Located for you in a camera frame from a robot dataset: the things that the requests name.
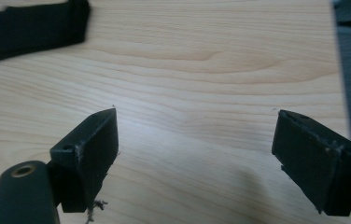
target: black clamp jaw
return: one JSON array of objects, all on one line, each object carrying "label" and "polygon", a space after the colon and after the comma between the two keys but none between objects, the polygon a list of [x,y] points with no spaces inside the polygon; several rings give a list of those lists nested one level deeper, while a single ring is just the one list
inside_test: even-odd
[{"label": "black clamp jaw", "polygon": [[66,213],[92,213],[118,156],[116,109],[90,115],[50,150],[51,161],[26,161],[0,177],[0,224],[60,223]]},{"label": "black clamp jaw", "polygon": [[281,110],[272,153],[319,213],[351,212],[351,141],[317,121]]}]

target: wooden table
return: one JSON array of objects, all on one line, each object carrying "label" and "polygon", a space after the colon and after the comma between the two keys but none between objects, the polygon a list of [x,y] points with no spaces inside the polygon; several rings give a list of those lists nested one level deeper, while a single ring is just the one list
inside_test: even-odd
[{"label": "wooden table", "polygon": [[121,154],[94,223],[351,223],[319,215],[271,154],[279,109],[348,136],[330,3],[91,6],[85,43],[0,62],[0,174],[49,161],[63,136],[114,105]]}]

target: light wood surface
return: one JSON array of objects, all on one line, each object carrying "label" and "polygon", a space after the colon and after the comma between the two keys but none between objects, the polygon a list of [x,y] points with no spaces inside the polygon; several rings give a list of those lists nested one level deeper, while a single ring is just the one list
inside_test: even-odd
[{"label": "light wood surface", "polygon": [[63,136],[114,105],[121,153],[94,223],[351,223],[319,215],[271,154],[279,109],[348,136],[330,3],[91,6],[85,43],[0,62],[0,174],[49,161]]}]

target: black object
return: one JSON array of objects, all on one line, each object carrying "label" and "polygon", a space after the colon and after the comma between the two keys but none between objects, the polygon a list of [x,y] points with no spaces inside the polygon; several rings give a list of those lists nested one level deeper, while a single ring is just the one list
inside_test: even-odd
[{"label": "black object", "polygon": [[90,214],[106,172],[118,156],[116,110],[86,118],[50,150],[52,160],[26,161],[0,178],[0,224],[59,223],[64,212]]},{"label": "black object", "polygon": [[0,11],[0,60],[83,42],[90,14],[87,0]]},{"label": "black object", "polygon": [[272,153],[319,213],[351,212],[351,141],[305,115],[279,112]]}]

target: black plastic part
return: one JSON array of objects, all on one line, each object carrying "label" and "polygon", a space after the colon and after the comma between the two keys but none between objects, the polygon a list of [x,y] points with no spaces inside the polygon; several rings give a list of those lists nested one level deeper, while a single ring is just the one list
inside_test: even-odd
[{"label": "black plastic part", "polygon": [[116,109],[87,117],[50,150],[55,201],[64,212],[93,209],[109,167],[118,156]]},{"label": "black plastic part", "polygon": [[90,14],[87,0],[0,11],[0,60],[83,42]]},{"label": "black plastic part", "polygon": [[8,223],[59,223],[42,161],[23,162],[1,174],[0,224]]},{"label": "black plastic part", "polygon": [[318,212],[350,215],[351,141],[305,115],[281,110],[272,153]]}]

